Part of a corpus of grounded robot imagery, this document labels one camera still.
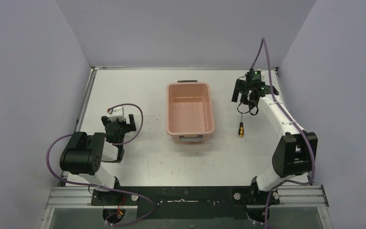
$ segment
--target black handle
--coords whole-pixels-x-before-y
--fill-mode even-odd
[[[197,80],[178,80],[178,83],[193,83],[193,82],[198,82]]]
[[[240,122],[239,123],[238,135],[239,135],[239,137],[243,137],[244,136],[244,123],[243,122]]]

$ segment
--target screwdriver handle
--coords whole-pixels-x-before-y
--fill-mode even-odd
[[[244,136],[244,123],[243,122],[240,122],[239,123],[238,135],[239,135],[239,137],[243,137]]]

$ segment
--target storage box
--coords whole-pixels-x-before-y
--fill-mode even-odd
[[[214,132],[208,83],[178,81],[166,87],[166,132],[175,143],[205,142]]]

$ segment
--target gray wall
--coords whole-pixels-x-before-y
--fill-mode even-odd
[[[262,36],[278,66],[316,0],[57,2],[92,66],[246,69]]]
[[[280,65],[292,114],[319,138],[336,229],[366,229],[366,1],[318,0]]]
[[[0,229],[39,226],[56,184],[45,151],[75,128],[89,73],[55,0],[0,0]]]

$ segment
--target screw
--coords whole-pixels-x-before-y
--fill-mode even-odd
[[[241,199],[241,194],[239,192],[235,192],[234,199],[240,200]]]
[[[136,195],[131,195],[131,200],[132,200],[132,201],[137,201],[137,200],[138,200],[138,196],[136,196]]]

